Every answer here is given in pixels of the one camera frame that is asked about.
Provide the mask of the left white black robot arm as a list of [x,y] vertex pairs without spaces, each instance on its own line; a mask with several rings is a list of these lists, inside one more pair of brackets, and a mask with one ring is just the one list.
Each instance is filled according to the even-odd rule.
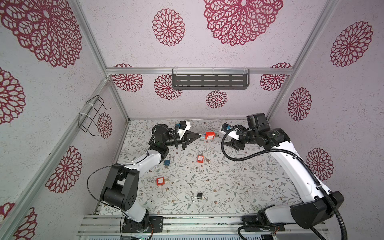
[[100,199],[105,205],[122,211],[128,220],[146,225],[149,211],[137,200],[140,175],[162,163],[169,147],[185,150],[189,144],[201,138],[190,131],[190,122],[180,121],[174,128],[157,124],[152,128],[149,149],[144,155],[125,165],[114,164],[102,188]]

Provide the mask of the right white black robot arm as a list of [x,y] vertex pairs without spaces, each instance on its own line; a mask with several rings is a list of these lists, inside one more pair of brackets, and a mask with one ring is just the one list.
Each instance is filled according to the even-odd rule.
[[[221,133],[231,140],[222,140],[221,150],[224,156],[234,162],[270,154],[283,168],[292,181],[301,203],[291,206],[270,206],[258,212],[258,224],[261,227],[278,224],[297,224],[310,229],[332,217],[341,218],[340,206],[345,198],[339,191],[331,191],[309,168],[296,151],[289,136],[281,128],[271,129],[263,113],[247,116],[248,127],[223,124]],[[247,157],[230,157],[225,147],[244,150],[247,144],[257,144],[263,150]]]

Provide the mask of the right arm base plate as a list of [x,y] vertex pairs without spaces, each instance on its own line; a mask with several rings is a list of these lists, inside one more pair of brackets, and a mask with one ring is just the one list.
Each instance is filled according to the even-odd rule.
[[267,219],[259,219],[257,215],[242,216],[242,223],[246,232],[275,232],[278,229],[285,229],[285,223],[273,224]]

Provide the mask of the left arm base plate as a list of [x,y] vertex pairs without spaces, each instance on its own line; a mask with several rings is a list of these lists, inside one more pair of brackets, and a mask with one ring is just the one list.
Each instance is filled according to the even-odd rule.
[[145,217],[140,223],[133,220],[124,220],[122,233],[161,233],[163,231],[164,217]]

